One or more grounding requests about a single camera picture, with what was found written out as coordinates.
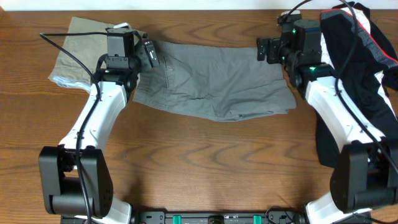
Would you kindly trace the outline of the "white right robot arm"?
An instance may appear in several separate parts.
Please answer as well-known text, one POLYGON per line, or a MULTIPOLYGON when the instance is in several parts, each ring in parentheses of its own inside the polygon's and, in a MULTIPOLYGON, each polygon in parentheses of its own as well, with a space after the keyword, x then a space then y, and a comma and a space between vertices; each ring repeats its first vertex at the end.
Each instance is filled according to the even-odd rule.
POLYGON ((282 33, 257 40, 257 58, 287 68, 291 85, 318 116, 320 162, 330 190, 296 223, 370 223, 371 210, 397 204, 397 116, 382 81, 397 58, 368 15, 348 7, 303 19, 277 18, 282 33))

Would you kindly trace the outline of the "grey shorts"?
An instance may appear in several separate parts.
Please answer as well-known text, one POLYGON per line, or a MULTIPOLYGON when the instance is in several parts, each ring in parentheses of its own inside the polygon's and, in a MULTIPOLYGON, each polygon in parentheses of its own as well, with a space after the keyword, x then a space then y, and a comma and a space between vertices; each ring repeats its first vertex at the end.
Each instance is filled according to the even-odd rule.
POLYGON ((286 114, 296 107, 279 64, 255 48, 157 41, 160 64, 143 71, 134 102, 175 114, 234 122, 286 114))

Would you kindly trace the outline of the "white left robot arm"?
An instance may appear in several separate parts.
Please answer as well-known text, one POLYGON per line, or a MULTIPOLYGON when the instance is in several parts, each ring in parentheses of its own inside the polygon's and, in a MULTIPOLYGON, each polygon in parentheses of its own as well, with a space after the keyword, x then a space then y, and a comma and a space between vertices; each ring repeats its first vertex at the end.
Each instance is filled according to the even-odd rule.
POLYGON ((144 68, 159 65, 147 34, 128 23, 102 32, 107 52, 91 71, 59 47, 90 78, 90 96, 70 132, 57 146, 39 154, 39 171, 47 213, 62 223, 139 223, 132 206, 114 195, 104 150, 119 113, 127 105, 144 68))

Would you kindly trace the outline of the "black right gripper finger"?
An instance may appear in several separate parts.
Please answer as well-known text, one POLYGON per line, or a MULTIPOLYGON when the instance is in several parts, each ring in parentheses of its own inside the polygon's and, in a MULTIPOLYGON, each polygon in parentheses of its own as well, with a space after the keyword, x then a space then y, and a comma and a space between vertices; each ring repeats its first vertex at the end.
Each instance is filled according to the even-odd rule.
POLYGON ((283 25, 286 23, 294 22, 296 20, 300 20, 302 18, 302 15, 299 10, 295 10, 289 14, 289 11, 283 12, 278 18, 277 18, 277 24, 278 25, 283 25))
POLYGON ((257 45, 257 60, 258 61, 265 61, 267 56, 267 48, 268 48, 268 38, 259 37, 256 40, 257 45))

